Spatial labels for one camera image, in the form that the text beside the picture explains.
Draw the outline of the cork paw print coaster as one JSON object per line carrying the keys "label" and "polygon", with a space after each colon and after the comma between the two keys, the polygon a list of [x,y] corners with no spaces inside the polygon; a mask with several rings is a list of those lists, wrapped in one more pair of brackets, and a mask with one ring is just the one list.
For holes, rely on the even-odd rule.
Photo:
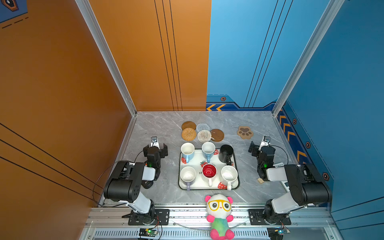
{"label": "cork paw print coaster", "polygon": [[254,133],[252,132],[250,127],[239,126],[237,135],[243,140],[250,140],[254,136]]}

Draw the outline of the dark brown wooden coaster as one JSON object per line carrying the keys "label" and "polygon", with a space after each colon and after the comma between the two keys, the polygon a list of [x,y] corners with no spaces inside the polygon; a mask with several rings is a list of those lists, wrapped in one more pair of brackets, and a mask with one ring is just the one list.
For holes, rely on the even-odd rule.
{"label": "dark brown wooden coaster", "polygon": [[225,134],[220,129],[212,129],[211,130],[211,140],[214,142],[221,142],[225,137]]}

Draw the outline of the multicolour woven coaster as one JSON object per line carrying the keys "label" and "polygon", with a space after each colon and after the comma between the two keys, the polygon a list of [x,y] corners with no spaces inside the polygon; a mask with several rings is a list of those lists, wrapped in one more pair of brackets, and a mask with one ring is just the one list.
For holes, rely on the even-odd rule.
{"label": "multicolour woven coaster", "polygon": [[212,139],[211,131],[201,130],[197,133],[197,139],[201,143],[209,142]]}

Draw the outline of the grey blue rope coaster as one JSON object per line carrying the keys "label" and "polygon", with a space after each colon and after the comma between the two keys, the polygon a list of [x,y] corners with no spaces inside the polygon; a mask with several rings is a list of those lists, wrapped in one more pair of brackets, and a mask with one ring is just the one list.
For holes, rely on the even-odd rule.
{"label": "grey blue rope coaster", "polygon": [[208,124],[200,123],[196,125],[196,132],[199,133],[201,131],[210,131],[211,127]]}

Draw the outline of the light brown wooden coaster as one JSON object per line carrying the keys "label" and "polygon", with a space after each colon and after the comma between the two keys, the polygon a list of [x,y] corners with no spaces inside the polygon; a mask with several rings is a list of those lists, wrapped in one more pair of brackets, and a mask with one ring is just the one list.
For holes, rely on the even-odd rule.
{"label": "light brown wooden coaster", "polygon": [[194,122],[192,122],[192,121],[184,122],[182,124],[182,130],[187,129],[187,128],[191,128],[191,129],[195,130],[196,129],[196,124]]}

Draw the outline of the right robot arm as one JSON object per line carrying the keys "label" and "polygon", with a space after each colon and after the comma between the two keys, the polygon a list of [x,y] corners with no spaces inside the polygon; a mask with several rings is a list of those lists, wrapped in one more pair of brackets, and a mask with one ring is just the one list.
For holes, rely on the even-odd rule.
{"label": "right robot arm", "polygon": [[251,224],[290,223],[289,214],[308,205],[321,205],[332,201],[332,193],[314,165],[287,164],[274,166],[276,149],[263,141],[260,145],[251,142],[249,153],[257,158],[257,172],[260,184],[266,182],[287,182],[289,191],[268,200],[264,209],[249,210]]}

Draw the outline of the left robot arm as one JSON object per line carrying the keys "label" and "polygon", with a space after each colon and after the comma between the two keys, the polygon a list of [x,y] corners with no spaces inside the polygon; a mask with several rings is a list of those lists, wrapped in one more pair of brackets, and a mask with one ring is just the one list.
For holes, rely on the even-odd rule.
{"label": "left robot arm", "polygon": [[157,181],[161,173],[161,159],[168,156],[168,146],[163,148],[155,144],[143,149],[146,162],[119,161],[112,171],[104,187],[105,199],[110,199],[130,207],[129,214],[123,219],[129,225],[160,224],[161,217],[155,210],[154,201],[147,198],[141,187],[149,189]]}

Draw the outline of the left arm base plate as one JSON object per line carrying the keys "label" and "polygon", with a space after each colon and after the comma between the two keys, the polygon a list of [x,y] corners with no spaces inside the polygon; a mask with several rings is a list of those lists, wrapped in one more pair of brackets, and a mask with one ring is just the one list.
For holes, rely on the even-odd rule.
{"label": "left arm base plate", "polygon": [[147,214],[139,214],[131,211],[129,213],[129,226],[167,226],[170,219],[169,209],[154,209],[150,210]]}

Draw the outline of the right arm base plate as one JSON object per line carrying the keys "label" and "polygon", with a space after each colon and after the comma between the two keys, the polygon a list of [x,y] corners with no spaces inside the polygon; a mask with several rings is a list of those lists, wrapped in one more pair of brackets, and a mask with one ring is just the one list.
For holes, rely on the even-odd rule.
{"label": "right arm base plate", "polygon": [[285,225],[292,224],[288,214],[265,213],[262,209],[248,210],[251,225]]}

